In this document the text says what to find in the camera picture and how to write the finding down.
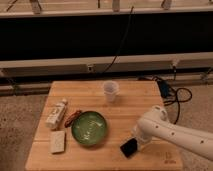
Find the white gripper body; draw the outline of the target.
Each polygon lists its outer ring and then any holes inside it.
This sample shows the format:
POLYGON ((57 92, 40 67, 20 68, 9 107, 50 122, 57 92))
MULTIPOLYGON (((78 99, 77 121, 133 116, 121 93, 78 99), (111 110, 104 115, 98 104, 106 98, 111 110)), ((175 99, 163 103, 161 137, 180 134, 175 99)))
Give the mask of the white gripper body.
POLYGON ((139 146, 147 144, 152 140, 152 136, 144 133, 138 126, 133 127, 132 136, 137 140, 139 146))

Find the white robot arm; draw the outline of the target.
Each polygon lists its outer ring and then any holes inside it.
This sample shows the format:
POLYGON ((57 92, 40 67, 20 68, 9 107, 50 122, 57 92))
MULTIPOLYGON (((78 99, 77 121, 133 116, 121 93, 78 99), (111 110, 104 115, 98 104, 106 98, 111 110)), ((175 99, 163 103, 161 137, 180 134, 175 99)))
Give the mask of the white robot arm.
POLYGON ((139 146, 157 137, 213 161, 213 133, 172 124, 165 108, 158 105, 140 116, 132 135, 139 146))

